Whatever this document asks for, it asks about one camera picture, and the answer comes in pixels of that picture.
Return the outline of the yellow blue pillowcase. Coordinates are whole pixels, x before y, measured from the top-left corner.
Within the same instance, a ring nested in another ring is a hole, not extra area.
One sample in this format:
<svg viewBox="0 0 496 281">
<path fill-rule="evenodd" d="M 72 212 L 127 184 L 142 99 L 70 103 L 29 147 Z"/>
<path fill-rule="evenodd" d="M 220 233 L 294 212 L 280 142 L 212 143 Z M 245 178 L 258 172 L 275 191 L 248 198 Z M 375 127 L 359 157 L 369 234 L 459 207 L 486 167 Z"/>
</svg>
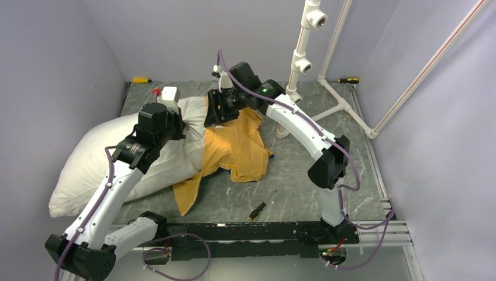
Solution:
<svg viewBox="0 0 496 281">
<path fill-rule="evenodd" d="M 261 114 L 245 108 L 239 112 L 238 119 L 206 128 L 200 171 L 173 184 L 180 215 L 185 216 L 196 202 L 202 178 L 218 169 L 230 171 L 234 183 L 260 181 L 266 175 L 273 153 L 261 138 L 262 123 Z"/>
</svg>

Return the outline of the white pillow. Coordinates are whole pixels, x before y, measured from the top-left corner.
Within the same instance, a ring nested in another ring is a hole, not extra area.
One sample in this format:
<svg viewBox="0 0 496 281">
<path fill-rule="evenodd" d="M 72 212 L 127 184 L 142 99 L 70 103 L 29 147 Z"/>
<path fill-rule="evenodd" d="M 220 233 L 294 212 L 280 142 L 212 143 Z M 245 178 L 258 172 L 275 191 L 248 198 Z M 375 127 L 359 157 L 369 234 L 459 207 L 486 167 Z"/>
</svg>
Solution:
<svg viewBox="0 0 496 281">
<path fill-rule="evenodd" d="M 179 184 L 202 170 L 207 116 L 206 97 L 187 97 L 178 101 L 185 123 L 180 140 L 168 141 L 157 153 L 157 159 L 144 155 L 144 146 L 125 141 L 139 122 L 137 113 L 102 123 L 88 131 L 66 160 L 49 200 L 53 218 L 81 213 L 109 172 L 105 148 L 118 147 L 115 161 L 123 160 L 124 168 L 149 165 L 142 179 L 126 198 L 132 201 L 165 187 Z"/>
</svg>

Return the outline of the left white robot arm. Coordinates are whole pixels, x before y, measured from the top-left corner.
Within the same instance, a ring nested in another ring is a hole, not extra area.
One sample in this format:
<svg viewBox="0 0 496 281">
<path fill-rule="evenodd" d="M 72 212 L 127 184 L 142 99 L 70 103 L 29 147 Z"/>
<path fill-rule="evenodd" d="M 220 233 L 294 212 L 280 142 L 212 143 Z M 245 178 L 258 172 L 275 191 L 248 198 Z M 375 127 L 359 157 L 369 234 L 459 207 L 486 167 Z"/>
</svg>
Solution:
<svg viewBox="0 0 496 281">
<path fill-rule="evenodd" d="M 133 224 L 109 233 L 117 212 L 135 185 L 159 158 L 168 141 L 184 139 L 184 122 L 176 101 L 145 104 L 132 132 L 105 153 L 108 172 L 79 217 L 63 232 L 45 243 L 56 262 L 54 280 L 61 271 L 84 280 L 105 280 L 116 261 L 134 247 L 149 241 L 162 245 L 168 238 L 167 220 L 153 212 Z"/>
</svg>

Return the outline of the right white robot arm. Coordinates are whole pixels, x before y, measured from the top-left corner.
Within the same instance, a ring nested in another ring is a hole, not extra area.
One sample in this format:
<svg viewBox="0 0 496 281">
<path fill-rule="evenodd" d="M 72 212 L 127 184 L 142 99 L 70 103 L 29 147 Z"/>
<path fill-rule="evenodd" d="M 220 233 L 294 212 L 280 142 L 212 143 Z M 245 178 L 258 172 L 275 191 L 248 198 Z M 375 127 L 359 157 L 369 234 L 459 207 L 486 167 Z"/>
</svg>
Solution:
<svg viewBox="0 0 496 281">
<path fill-rule="evenodd" d="M 315 163 L 307 171 L 319 187 L 324 239 L 336 243 L 345 235 L 346 212 L 339 186 L 343 184 L 349 162 L 350 141 L 337 138 L 301 110 L 274 80 L 261 82 L 247 62 L 228 71 L 219 63 L 212 75 L 218 87 L 208 91 L 205 127 L 214 127 L 238 119 L 241 110 L 250 108 L 276 121 L 292 134 L 308 151 Z"/>
</svg>

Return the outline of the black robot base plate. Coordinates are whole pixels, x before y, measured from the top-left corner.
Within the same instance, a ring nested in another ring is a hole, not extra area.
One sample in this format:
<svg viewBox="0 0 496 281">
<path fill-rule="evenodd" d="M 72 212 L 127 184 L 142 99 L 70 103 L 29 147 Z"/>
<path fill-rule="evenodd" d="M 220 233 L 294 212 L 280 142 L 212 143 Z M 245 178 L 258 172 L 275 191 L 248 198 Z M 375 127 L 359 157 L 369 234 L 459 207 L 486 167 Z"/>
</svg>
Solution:
<svg viewBox="0 0 496 281">
<path fill-rule="evenodd" d="M 325 248 L 357 245 L 357 229 L 319 221 L 168 223 L 142 247 L 164 247 L 173 261 L 196 258 L 299 256 L 318 258 Z"/>
</svg>

